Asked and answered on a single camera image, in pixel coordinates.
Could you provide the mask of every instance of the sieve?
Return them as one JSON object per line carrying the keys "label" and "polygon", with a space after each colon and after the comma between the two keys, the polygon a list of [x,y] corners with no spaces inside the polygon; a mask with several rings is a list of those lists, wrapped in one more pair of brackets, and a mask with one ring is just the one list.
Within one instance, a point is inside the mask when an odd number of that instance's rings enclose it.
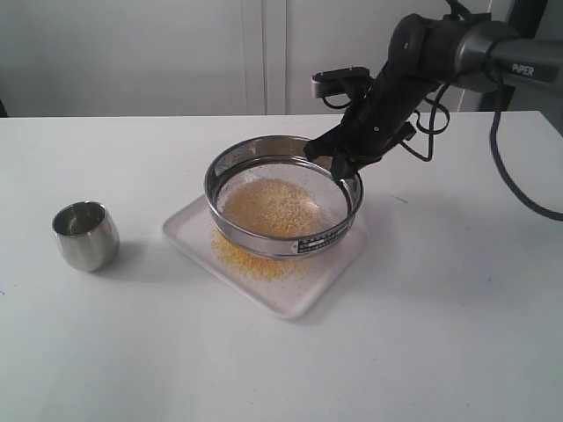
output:
{"label": "sieve", "polygon": [[[205,195],[213,220],[232,244],[265,258],[296,259],[320,253],[337,244],[352,227],[362,204],[359,175],[334,181],[332,159],[307,161],[307,139],[262,136],[243,141],[221,153],[205,175]],[[265,236],[240,227],[225,215],[229,197],[255,180],[277,179],[304,189],[319,212],[319,230],[307,236]]]}

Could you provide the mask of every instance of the white table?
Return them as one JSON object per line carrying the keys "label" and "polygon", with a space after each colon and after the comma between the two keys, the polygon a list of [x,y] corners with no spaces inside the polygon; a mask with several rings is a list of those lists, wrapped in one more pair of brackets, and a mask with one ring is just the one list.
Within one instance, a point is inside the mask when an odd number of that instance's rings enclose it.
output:
{"label": "white table", "polygon": [[[0,420],[561,420],[563,224],[503,185],[491,114],[454,114],[431,164],[395,149],[362,171],[369,246],[295,322],[164,243],[221,150],[338,118],[1,120]],[[499,137],[522,188],[563,210],[555,130],[507,113]],[[84,199],[121,232],[102,273],[68,267],[50,231]]]}

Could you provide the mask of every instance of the white tray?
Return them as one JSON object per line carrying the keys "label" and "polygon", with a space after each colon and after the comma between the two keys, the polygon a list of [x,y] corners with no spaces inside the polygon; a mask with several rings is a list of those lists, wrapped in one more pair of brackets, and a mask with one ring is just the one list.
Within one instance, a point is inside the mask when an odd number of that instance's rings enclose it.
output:
{"label": "white tray", "polygon": [[333,248],[307,258],[305,274],[280,280],[253,280],[224,265],[211,245],[215,224],[202,196],[170,217],[163,226],[165,239],[203,268],[272,315],[292,319],[307,309],[358,256],[367,237],[358,222]]}

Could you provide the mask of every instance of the sieve label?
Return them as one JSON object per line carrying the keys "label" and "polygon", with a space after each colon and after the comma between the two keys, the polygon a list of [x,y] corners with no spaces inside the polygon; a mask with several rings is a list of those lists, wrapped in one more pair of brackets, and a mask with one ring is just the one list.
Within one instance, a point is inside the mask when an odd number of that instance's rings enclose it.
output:
{"label": "sieve label", "polygon": [[340,239],[342,235],[346,233],[348,229],[348,225],[349,224],[347,224],[341,229],[335,230],[332,233],[328,233],[324,236],[312,237],[311,239],[294,242],[291,249],[293,250],[294,253],[299,254],[299,253],[313,252],[325,248],[329,244],[333,244],[338,239]]}

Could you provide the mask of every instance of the stainless steel cup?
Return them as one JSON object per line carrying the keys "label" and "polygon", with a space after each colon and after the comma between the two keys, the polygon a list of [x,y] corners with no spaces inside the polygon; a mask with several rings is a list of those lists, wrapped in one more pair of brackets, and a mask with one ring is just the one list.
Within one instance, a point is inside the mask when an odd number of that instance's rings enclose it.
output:
{"label": "stainless steel cup", "polygon": [[120,248],[120,236],[106,207],[77,202],[53,219],[62,257],[77,270],[95,271],[109,264]]}

